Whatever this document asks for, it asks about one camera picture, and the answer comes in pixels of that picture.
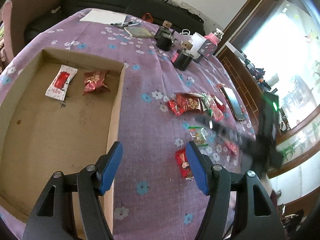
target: smartphone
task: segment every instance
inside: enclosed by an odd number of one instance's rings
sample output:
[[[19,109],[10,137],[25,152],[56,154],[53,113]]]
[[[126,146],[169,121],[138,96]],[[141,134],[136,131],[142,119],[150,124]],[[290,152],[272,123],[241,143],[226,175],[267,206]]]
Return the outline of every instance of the smartphone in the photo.
[[[236,95],[234,94],[233,90],[231,88],[221,88],[222,93],[226,97],[230,108],[233,112],[233,116],[238,120],[245,120],[244,114],[242,113],[241,107],[238,103],[238,100],[236,98]]]

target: sofa armrest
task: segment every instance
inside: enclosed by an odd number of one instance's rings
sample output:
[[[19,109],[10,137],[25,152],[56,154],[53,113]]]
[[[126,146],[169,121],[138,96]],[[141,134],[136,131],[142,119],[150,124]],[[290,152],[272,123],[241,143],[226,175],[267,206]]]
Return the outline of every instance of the sofa armrest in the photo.
[[[31,21],[55,9],[61,0],[9,0],[3,7],[4,47],[10,61],[24,48],[23,33]]]

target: sheet of white paper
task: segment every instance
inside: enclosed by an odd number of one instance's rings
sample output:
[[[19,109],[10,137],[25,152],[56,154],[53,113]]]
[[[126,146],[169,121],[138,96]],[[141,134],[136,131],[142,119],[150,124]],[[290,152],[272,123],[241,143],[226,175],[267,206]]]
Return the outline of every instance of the sheet of white paper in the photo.
[[[112,11],[92,9],[86,16],[80,19],[80,22],[95,22],[102,24],[122,23],[126,15]]]

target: green light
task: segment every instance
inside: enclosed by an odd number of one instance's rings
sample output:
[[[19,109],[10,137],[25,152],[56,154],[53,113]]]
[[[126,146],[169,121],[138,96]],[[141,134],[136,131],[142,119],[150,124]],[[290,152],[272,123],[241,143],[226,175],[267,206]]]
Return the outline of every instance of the green light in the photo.
[[[275,108],[276,111],[278,111],[278,107],[275,102],[273,102],[273,107]]]

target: floral tablecloth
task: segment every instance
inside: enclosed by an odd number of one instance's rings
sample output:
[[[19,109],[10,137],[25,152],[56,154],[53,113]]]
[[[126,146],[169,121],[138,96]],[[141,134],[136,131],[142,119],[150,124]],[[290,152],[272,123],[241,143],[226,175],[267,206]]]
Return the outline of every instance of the floral tablecloth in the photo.
[[[209,197],[198,190],[195,181],[183,179],[174,154],[190,140],[189,126],[199,125],[194,113],[177,117],[167,107],[177,92],[210,92],[226,104],[217,89],[218,83],[233,88],[220,62],[212,57],[200,64],[192,62],[181,72],[171,58],[179,48],[164,52],[154,39],[130,37],[124,29],[91,22],[79,22],[90,9],[82,10],[38,35],[15,57],[0,76],[0,103],[28,62],[45,47],[81,51],[124,62],[124,80],[119,124],[119,141],[124,155],[116,174],[114,192],[114,238],[139,240],[194,239]],[[141,22],[151,32],[157,25]],[[187,38],[175,34],[179,40]],[[248,114],[236,122],[230,109],[223,124],[254,137]],[[207,147],[201,149],[213,163],[227,170],[240,171],[240,156],[234,155],[222,139],[206,130]],[[228,225],[232,222],[234,196],[230,200]],[[8,227],[21,238],[23,224],[16,223],[7,212],[1,215]]]

